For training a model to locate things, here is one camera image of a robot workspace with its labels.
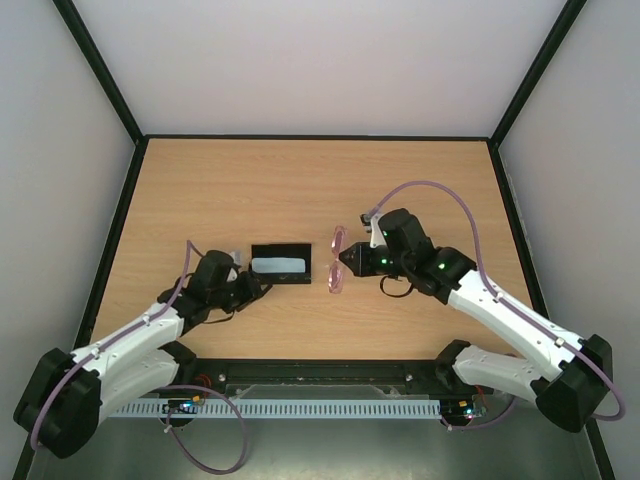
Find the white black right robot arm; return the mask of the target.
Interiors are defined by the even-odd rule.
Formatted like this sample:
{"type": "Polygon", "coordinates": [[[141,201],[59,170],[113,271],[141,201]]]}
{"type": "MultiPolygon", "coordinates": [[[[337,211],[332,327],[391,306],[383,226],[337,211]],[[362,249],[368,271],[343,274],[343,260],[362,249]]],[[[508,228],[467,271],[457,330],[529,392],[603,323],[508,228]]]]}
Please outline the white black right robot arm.
{"type": "Polygon", "coordinates": [[[357,242],[338,256],[357,277],[404,277],[411,287],[489,328],[518,352],[495,354],[463,341],[442,351],[436,379],[445,390],[488,386],[536,405],[561,429],[577,433],[609,393],[613,355],[608,341],[557,326],[482,278],[475,262],[452,247],[420,257],[357,242]]]}

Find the pink sunglasses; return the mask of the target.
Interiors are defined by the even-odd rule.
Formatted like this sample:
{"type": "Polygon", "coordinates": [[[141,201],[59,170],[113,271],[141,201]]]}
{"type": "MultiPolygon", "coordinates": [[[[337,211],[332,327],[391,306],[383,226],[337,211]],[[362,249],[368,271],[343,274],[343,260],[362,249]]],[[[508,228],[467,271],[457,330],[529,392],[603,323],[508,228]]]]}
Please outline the pink sunglasses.
{"type": "Polygon", "coordinates": [[[333,261],[328,270],[328,291],[331,294],[339,294],[344,283],[344,268],[340,260],[340,253],[346,243],[347,230],[343,226],[336,226],[331,241],[331,253],[333,261]]]}

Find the black sunglasses case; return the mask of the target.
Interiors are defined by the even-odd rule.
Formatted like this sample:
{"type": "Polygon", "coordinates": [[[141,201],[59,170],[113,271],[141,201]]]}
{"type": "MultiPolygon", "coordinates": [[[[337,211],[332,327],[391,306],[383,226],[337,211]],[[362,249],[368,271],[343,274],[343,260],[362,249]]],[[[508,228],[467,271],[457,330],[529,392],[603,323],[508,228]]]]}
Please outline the black sunglasses case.
{"type": "Polygon", "coordinates": [[[311,261],[310,243],[270,243],[251,246],[250,270],[271,284],[310,284],[311,261]]]}

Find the light blue cleaning cloth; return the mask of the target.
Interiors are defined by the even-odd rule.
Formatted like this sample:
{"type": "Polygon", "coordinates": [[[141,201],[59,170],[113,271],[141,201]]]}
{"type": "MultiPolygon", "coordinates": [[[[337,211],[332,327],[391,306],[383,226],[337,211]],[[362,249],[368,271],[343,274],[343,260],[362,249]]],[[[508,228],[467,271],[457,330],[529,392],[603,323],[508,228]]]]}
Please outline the light blue cleaning cloth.
{"type": "Polygon", "coordinates": [[[251,268],[258,274],[304,274],[306,262],[302,258],[293,257],[255,257],[251,268]]]}

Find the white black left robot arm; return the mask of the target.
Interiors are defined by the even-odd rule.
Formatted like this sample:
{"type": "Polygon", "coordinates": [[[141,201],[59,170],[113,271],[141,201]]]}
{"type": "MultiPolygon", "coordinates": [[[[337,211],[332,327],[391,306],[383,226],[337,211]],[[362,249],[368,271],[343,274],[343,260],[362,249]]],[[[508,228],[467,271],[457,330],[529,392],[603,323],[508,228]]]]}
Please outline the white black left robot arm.
{"type": "Polygon", "coordinates": [[[45,353],[18,401],[15,423],[32,449],[44,447],[61,459],[75,454],[116,410],[173,383],[193,357],[181,337],[214,310],[231,320],[270,288],[232,255],[206,252],[125,326],[71,352],[45,353]]]}

